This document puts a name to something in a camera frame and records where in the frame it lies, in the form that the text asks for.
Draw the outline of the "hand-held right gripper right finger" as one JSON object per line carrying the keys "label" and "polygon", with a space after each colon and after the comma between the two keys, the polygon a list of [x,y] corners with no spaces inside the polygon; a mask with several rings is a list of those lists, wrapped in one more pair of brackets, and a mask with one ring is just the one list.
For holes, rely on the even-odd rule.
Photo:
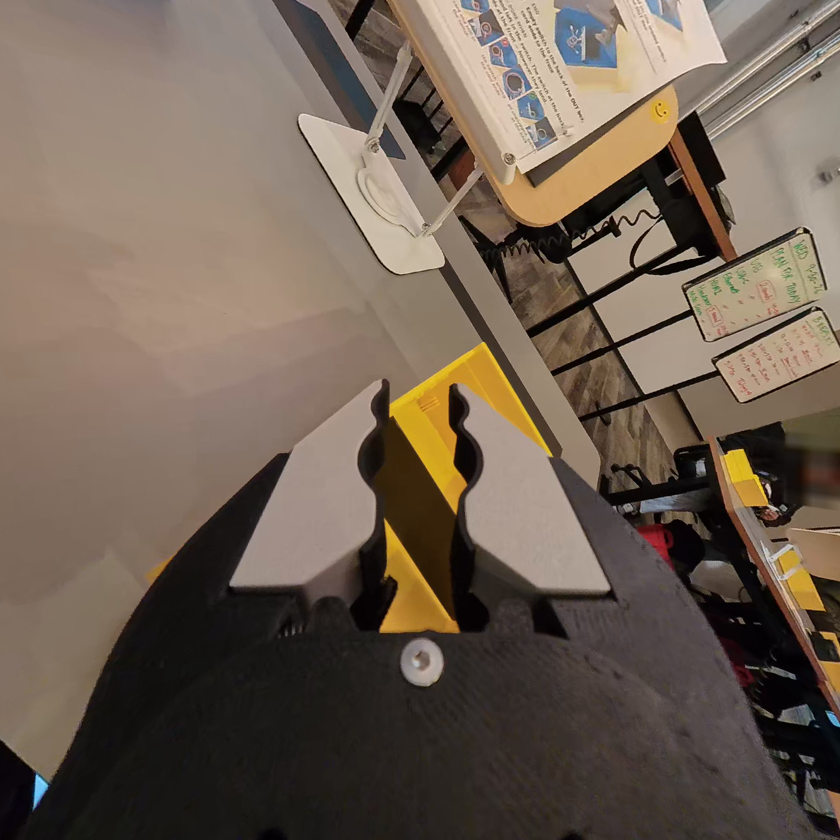
{"label": "hand-held right gripper right finger", "polygon": [[448,393],[458,499],[450,554],[455,601],[600,597],[611,591],[545,449],[467,385]]}

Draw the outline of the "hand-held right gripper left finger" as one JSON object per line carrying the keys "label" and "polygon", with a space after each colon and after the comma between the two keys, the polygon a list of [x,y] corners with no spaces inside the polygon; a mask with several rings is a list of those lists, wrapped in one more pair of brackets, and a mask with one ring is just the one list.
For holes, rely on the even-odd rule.
{"label": "hand-held right gripper left finger", "polygon": [[382,514],[373,488],[382,466],[390,385],[373,381],[288,455],[230,579],[237,592],[353,603],[364,578],[384,573]]}

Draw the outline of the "red bag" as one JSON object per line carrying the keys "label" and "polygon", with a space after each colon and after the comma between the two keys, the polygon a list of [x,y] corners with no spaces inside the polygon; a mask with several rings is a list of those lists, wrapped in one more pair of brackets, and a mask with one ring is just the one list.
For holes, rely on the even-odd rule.
{"label": "red bag", "polygon": [[663,523],[646,524],[637,526],[636,531],[673,570],[674,561],[671,556],[671,550],[674,548],[675,541],[668,525]]}

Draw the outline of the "small yellow bin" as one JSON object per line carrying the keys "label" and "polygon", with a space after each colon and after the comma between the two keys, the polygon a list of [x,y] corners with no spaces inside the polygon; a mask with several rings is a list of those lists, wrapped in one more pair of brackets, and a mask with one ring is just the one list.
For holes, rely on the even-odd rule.
{"label": "small yellow bin", "polygon": [[747,508],[766,508],[770,504],[761,478],[753,470],[746,451],[732,449],[722,455],[721,462],[734,494]]}

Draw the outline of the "wooden desk with yellow bins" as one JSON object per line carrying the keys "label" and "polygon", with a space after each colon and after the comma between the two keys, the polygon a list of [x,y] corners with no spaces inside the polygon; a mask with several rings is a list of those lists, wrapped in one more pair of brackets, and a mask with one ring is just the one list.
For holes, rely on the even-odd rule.
{"label": "wooden desk with yellow bins", "polygon": [[736,529],[746,550],[752,567],[763,583],[764,590],[772,595],[780,614],[793,633],[796,643],[814,671],[816,683],[832,713],[839,716],[838,663],[823,661],[814,648],[814,634],[818,634],[809,613],[803,609],[791,591],[789,583],[798,573],[804,572],[801,563],[789,570],[781,568],[784,557],[795,556],[795,548],[789,543],[773,543],[767,529],[755,517],[749,507],[742,504],[723,462],[723,451],[714,437],[709,437],[710,457],[715,469],[722,504],[728,519]]}

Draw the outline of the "whiteboard with red writing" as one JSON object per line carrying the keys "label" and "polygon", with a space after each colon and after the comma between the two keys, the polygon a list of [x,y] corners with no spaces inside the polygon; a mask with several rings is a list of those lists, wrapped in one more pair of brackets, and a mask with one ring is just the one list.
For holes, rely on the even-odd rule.
{"label": "whiteboard with red writing", "polygon": [[739,404],[755,402],[838,362],[838,338],[817,306],[711,360]]}

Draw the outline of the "whiteboard with green writing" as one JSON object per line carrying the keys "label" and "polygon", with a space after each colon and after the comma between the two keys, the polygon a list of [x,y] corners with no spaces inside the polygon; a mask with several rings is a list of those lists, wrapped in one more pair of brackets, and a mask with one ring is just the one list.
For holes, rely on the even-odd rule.
{"label": "whiteboard with green writing", "polygon": [[707,343],[810,305],[826,289],[816,241],[807,227],[795,228],[681,288]]}

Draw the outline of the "white document stand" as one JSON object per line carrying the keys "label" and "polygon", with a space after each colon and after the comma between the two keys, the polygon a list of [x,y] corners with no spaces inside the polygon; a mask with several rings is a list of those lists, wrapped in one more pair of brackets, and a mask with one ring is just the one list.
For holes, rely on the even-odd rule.
{"label": "white document stand", "polygon": [[[419,46],[430,48],[430,54],[421,58],[423,66],[476,157],[467,184],[431,222],[422,216],[381,142],[386,119],[393,114],[413,59],[413,48]],[[298,117],[304,140],[367,244],[383,267],[395,275],[444,265],[436,232],[482,175],[491,173],[503,185],[513,181],[515,140],[501,105],[491,99],[489,81],[480,80],[479,69],[478,58],[470,59],[462,50],[446,47],[434,37],[408,39],[397,53],[394,71],[367,133],[306,113]]]}

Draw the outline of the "light wooden table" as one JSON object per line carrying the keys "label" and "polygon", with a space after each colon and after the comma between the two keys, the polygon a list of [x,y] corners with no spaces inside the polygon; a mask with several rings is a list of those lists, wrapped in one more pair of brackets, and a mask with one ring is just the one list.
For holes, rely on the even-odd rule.
{"label": "light wooden table", "polygon": [[516,165],[501,159],[501,148],[488,128],[480,125],[477,107],[467,100],[465,83],[447,79],[444,50],[434,43],[429,23],[422,20],[420,2],[388,4],[503,209],[521,223],[545,227],[559,222],[655,157],[675,134],[678,119],[657,124],[650,115],[657,98],[676,100],[679,108],[675,87],[668,85],[626,111],[610,129],[596,131],[595,140],[577,143],[569,160],[547,180],[533,185]]}

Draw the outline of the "dark tape strip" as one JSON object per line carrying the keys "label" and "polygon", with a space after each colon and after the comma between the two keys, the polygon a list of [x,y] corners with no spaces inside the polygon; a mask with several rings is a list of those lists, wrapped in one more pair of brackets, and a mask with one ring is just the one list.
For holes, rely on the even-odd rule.
{"label": "dark tape strip", "polygon": [[275,6],[345,122],[366,133],[377,105],[361,66],[350,58],[349,38],[331,7],[325,2],[299,1],[277,1]]}

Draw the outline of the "printed instruction sheet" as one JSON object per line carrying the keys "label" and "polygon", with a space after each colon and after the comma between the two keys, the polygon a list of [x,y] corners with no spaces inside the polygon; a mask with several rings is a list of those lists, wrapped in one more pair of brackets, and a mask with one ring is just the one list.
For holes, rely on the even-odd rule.
{"label": "printed instruction sheet", "polygon": [[418,31],[502,183],[725,54],[704,2],[418,2]]}

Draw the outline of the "chrome pipe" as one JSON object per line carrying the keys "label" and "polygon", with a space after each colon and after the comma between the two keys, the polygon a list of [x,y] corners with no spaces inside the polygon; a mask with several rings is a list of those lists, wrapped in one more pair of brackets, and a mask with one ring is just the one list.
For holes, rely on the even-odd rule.
{"label": "chrome pipe", "polygon": [[822,66],[839,53],[839,32],[825,39],[796,62],[765,82],[706,127],[708,139],[716,140],[747,117],[759,111],[793,85],[818,76]]}
{"label": "chrome pipe", "polygon": [[775,41],[764,47],[756,56],[734,71],[728,79],[714,88],[702,100],[686,107],[686,112],[703,114],[713,109],[791,49],[795,49],[799,56],[805,55],[812,48],[812,33],[826,21],[836,16],[838,11],[839,2],[829,1],[807,12],[797,21],[795,26],[783,32]]}

